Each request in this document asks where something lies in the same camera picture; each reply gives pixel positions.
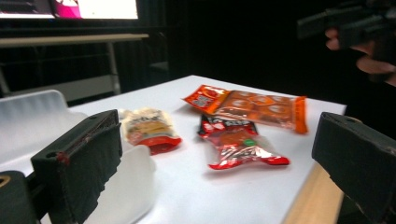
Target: human hand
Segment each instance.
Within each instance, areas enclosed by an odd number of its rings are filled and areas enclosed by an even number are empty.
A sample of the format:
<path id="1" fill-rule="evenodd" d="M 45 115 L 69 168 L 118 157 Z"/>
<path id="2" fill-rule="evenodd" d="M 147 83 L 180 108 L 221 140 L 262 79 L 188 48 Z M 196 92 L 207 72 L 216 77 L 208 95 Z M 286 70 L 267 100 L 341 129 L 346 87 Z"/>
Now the human hand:
<path id="1" fill-rule="evenodd" d="M 330 28 L 326 30 L 325 35 L 329 38 L 329 40 L 326 42 L 327 48 L 331 50 L 339 50 L 340 46 L 338 42 L 338 31 L 335 28 Z M 369 41 L 367 43 L 351 47 L 352 49 L 358 50 L 366 54 L 356 61 L 356 66 L 361 71 L 371 74 L 373 76 L 375 74 L 393 73 L 394 75 L 392 75 L 386 82 L 396 87 L 396 66 L 391 63 L 384 63 L 373 60 L 372 55 L 374 47 L 374 41 Z"/>

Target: white plastic container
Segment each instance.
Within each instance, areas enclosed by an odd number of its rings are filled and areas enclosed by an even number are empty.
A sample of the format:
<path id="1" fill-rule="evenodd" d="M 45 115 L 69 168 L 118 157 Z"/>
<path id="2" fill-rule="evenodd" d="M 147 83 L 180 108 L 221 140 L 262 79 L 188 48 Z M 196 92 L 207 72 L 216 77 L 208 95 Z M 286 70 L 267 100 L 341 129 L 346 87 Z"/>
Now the white plastic container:
<path id="1" fill-rule="evenodd" d="M 0 99 L 0 172 L 33 172 L 30 158 L 88 116 L 72 113 L 58 91 Z M 133 223 L 154 204 L 155 163 L 145 146 L 122 140 L 117 172 L 105 184 L 86 223 Z M 45 216 L 42 223 L 50 223 Z"/>

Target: desk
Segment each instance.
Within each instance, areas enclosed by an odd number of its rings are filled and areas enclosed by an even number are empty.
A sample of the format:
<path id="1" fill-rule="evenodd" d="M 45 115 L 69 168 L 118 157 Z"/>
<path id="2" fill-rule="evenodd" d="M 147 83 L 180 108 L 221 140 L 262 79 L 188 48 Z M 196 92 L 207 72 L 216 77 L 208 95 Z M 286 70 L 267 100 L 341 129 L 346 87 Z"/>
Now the desk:
<path id="1" fill-rule="evenodd" d="M 71 36 L 47 36 L 47 37 L 25 37 L 25 38 L 0 38 L 0 48 L 26 48 L 26 47 L 46 47 L 54 45 L 76 45 L 106 43 L 108 62 L 111 74 L 87 78 L 80 81 L 68 82 L 58 85 L 33 88 L 25 91 L 11 91 L 8 87 L 4 74 L 0 66 L 0 90 L 5 96 L 20 95 L 33 91 L 43 91 L 55 89 L 64 94 L 66 101 L 73 101 L 80 98 L 113 91 L 120 94 L 120 82 L 117 71 L 116 57 L 114 55 L 113 43 L 119 41 L 136 41 L 149 37 L 146 34 L 117 34 L 117 35 L 71 35 Z M 81 86 L 94 86 L 95 88 L 80 88 Z"/>
<path id="2" fill-rule="evenodd" d="M 289 166 L 253 162 L 214 171 L 205 163 L 204 150 L 211 148 L 196 133 L 201 114 L 182 100 L 201 84 L 288 96 L 188 76 L 70 108 L 93 115 L 109 109 L 149 106 L 170 114 L 183 142 L 175 151 L 153 156 L 157 164 L 157 200 L 138 223 L 335 223 L 342 192 L 311 158 L 311 150 L 321 112 L 343 114 L 345 106 L 307 99 L 309 133 L 305 135 L 257 124 L 259 133 L 268 138 L 276 151 L 290 158 Z"/>

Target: snack package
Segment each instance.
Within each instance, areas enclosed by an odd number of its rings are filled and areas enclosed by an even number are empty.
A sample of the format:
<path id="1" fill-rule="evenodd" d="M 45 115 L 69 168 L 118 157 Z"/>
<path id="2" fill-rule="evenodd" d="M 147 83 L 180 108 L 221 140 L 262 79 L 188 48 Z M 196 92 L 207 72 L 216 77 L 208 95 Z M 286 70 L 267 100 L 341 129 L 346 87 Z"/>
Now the snack package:
<path id="1" fill-rule="evenodd" d="M 122 135 L 133 146 L 148 146 L 151 155 L 175 149 L 182 139 L 173 130 L 169 115 L 161 110 L 144 107 L 122 112 Z"/>
<path id="2" fill-rule="evenodd" d="M 208 115 L 247 119 L 307 133 L 305 96 L 285 97 L 247 91 L 227 91 L 201 85 L 183 100 Z"/>
<path id="3" fill-rule="evenodd" d="M 268 140 L 260 136 L 254 122 L 249 120 L 216 119 L 202 115 L 198 134 L 210 142 L 208 166 L 224 170 L 249 161 L 270 165 L 288 165 L 290 161 L 274 152 Z"/>

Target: dark background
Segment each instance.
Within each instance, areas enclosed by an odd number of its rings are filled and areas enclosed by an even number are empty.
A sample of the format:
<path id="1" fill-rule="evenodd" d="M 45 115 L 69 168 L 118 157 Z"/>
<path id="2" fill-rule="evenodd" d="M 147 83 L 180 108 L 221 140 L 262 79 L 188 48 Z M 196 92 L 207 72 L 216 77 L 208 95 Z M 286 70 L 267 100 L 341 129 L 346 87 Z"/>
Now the dark background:
<path id="1" fill-rule="evenodd" d="M 188 75 L 211 77 L 345 104 L 347 115 L 396 138 L 396 89 L 368 81 L 355 66 L 362 54 L 328 50 L 324 34 L 297 39 L 297 20 L 339 2 L 138 0 L 139 21 L 99 26 L 29 21 L 12 29 L 2 22 L 0 35 L 147 33 L 145 41 L 115 44 L 123 92 Z M 105 59 L 100 44 L 0 49 L 13 90 L 108 73 Z M 153 71 L 150 65 L 156 62 L 168 62 L 168 70 Z"/>

